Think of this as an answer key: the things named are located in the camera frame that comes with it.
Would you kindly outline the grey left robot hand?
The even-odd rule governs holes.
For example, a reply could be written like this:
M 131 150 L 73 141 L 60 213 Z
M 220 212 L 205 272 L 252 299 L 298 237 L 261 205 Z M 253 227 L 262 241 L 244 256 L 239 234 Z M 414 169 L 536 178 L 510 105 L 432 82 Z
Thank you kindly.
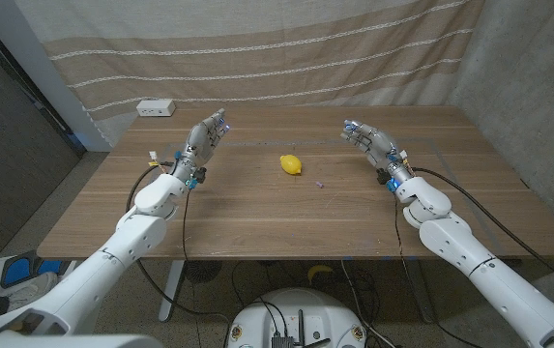
M 190 183 L 196 172 L 211 159 L 220 140 L 230 127 L 225 124 L 225 109 L 221 108 L 196 124 L 189 133 L 173 176 L 184 184 Z

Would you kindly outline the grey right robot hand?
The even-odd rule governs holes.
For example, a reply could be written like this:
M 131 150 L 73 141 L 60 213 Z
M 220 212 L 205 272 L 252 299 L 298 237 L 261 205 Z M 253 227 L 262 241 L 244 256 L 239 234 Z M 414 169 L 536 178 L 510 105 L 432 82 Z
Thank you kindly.
M 406 153 L 386 132 L 360 121 L 345 120 L 340 136 L 364 153 L 376 170 L 378 182 L 390 192 L 414 177 L 406 164 Z

